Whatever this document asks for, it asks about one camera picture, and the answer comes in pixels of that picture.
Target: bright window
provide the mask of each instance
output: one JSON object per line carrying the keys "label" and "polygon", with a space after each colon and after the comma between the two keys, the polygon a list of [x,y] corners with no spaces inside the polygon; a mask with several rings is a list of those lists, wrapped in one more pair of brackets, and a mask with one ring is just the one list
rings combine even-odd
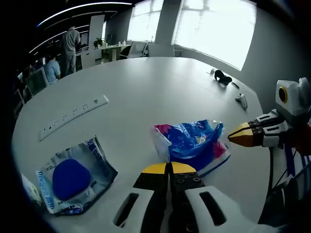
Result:
{"label": "bright window", "polygon": [[146,0],[132,10],[127,40],[155,41],[163,0]]}
{"label": "bright window", "polygon": [[106,35],[106,21],[103,24],[103,32],[102,32],[102,40],[105,40],[105,35]]}
{"label": "bright window", "polygon": [[184,0],[173,43],[241,70],[252,41],[256,5],[247,0]]}

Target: blue shirt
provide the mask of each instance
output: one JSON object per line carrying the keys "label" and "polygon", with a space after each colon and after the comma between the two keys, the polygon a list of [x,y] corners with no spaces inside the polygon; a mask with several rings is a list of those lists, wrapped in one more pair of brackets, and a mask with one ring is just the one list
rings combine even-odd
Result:
{"label": "blue shirt", "polygon": [[57,76],[60,75],[59,64],[57,61],[50,60],[44,65],[45,76],[47,77],[49,85],[57,81]]}

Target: black ceiling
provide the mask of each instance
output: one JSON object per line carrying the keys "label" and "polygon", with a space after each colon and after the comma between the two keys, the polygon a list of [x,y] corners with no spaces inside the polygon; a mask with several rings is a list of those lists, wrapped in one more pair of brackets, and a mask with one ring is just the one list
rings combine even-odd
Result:
{"label": "black ceiling", "polygon": [[[104,1],[127,2],[133,5],[100,4],[81,7],[59,14],[37,27],[40,22],[60,11],[82,4]],[[101,14],[105,14],[105,21],[107,21],[111,17],[132,8],[134,4],[140,1],[142,0],[29,0],[18,3],[13,2],[8,9],[11,18],[9,23],[11,25],[9,25],[7,33],[7,35],[12,35],[13,38],[7,36],[7,39],[12,39],[14,44],[21,45],[13,54],[14,63],[19,69],[25,63],[31,62],[34,58],[33,53],[36,53],[35,50],[32,54],[29,54],[33,48],[52,36],[66,31],[72,24],[75,27],[87,25],[90,23],[91,16]],[[86,30],[88,30],[87,27],[78,29],[80,32]]]}

